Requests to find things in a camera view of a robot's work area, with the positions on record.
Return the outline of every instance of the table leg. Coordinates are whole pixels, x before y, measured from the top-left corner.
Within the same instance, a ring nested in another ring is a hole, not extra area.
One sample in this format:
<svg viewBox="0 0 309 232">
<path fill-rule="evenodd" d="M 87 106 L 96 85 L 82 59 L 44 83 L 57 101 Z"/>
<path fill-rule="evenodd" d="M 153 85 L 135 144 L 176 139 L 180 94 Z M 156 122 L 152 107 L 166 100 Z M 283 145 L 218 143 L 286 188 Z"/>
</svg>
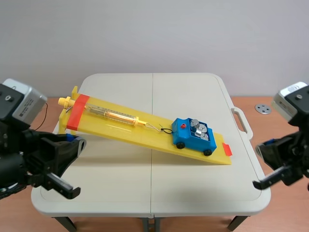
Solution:
<svg viewBox="0 0 309 232">
<path fill-rule="evenodd" d="M 160 232 L 160 223 L 161 223 L 161 218 L 157 217 L 154 218 L 154 232 Z"/>
<path fill-rule="evenodd" d="M 142 217 L 141 218 L 141 221 L 143 223 L 143 232 L 149 232 L 149 228 L 150 228 L 150 225 L 149 225 L 149 218 L 147 217 Z"/>
<path fill-rule="evenodd" d="M 230 231 L 234 231 L 248 216 L 236 216 L 233 218 L 231 223 L 228 225 Z"/>
<path fill-rule="evenodd" d="M 54 219 L 63 225 L 69 232 L 76 232 L 76 227 L 69 217 L 55 217 Z"/>
<path fill-rule="evenodd" d="M 149 218 L 142 217 L 141 221 L 143 223 L 143 232 L 149 232 L 150 229 L 154 228 L 154 232 L 160 232 L 160 217 L 153 218 L 154 219 L 154 224 L 149 223 Z"/>
</svg>

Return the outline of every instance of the white wall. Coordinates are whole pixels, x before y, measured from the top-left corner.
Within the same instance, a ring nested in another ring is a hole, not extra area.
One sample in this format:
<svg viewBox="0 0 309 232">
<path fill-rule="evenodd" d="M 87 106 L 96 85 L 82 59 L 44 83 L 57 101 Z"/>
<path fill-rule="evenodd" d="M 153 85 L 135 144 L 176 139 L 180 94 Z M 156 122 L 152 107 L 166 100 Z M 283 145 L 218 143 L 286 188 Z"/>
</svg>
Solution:
<svg viewBox="0 0 309 232">
<path fill-rule="evenodd" d="M 209 72 L 231 95 L 274 95 L 309 84 L 308 12 L 307 0 L 2 0 L 0 81 L 60 96 L 95 73 Z"/>
</svg>

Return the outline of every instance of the table handle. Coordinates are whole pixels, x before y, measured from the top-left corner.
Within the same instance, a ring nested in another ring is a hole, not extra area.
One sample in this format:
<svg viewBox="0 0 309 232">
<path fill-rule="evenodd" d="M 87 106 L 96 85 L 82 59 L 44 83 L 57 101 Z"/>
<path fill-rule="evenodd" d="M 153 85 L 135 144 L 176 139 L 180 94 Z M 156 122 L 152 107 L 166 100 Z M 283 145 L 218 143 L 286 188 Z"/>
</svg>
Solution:
<svg viewBox="0 0 309 232">
<path fill-rule="evenodd" d="M 243 111 L 241 109 L 239 109 L 237 107 L 234 107 L 231 110 L 232 110 L 232 113 L 234 113 L 238 116 L 240 123 L 241 123 L 241 126 L 245 130 L 248 139 L 251 140 L 253 138 L 253 132 L 252 132 L 252 129 L 249 125 L 248 120 L 246 119 L 245 114 L 243 113 Z"/>
</svg>

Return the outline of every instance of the wooden floor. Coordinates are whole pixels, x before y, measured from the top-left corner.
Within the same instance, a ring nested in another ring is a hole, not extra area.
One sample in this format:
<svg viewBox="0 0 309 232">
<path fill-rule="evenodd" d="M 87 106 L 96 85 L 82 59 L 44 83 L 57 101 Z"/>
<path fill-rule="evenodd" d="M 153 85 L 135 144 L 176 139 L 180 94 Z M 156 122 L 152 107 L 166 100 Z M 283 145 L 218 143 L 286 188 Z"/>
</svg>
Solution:
<svg viewBox="0 0 309 232">
<path fill-rule="evenodd" d="M 242 109 L 254 133 L 252 145 L 279 138 L 295 131 L 277 113 L 262 115 L 255 111 L 257 103 L 270 104 L 268 97 L 235 97 L 234 105 Z M 56 99 L 48 101 L 48 112 L 41 131 L 52 131 L 61 108 Z M 36 118 L 32 127 L 43 120 L 45 108 Z M 265 174 L 270 173 L 261 160 Z M 308 232 L 309 231 L 309 180 L 287 187 L 282 183 L 271 189 L 271 202 L 260 214 L 246 219 L 236 232 Z M 38 213 L 30 199 L 31 188 L 0 201 L 0 232 L 65 232 L 55 220 Z M 162 220 L 162 232 L 227 232 L 232 217 L 171 217 Z M 72 218 L 79 232 L 141 232 L 141 221 L 137 218 Z"/>
</svg>

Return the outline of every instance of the white folding table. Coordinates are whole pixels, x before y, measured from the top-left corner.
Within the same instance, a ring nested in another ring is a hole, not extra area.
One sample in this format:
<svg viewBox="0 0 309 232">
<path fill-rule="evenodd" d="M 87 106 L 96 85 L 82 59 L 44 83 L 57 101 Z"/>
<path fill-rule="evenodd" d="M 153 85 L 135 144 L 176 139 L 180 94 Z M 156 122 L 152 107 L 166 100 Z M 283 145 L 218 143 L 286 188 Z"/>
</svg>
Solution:
<svg viewBox="0 0 309 232">
<path fill-rule="evenodd" d="M 38 211 L 56 218 L 69 231 L 75 230 L 69 217 L 236 215 L 229 225 L 232 231 L 268 205 L 270 190 L 252 185 L 264 177 L 250 144 L 253 133 L 218 76 L 95 74 L 84 80 L 79 92 L 171 120 L 190 117 L 206 122 L 223 135 L 233 156 L 232 165 L 213 165 L 82 134 L 87 146 L 63 175 L 81 187 L 81 194 L 73 200 L 43 188 L 34 188 L 31 194 Z M 233 113 L 246 132 L 238 129 Z M 148 220 L 143 222 L 148 229 Z M 155 225 L 159 231 L 159 221 Z"/>
</svg>

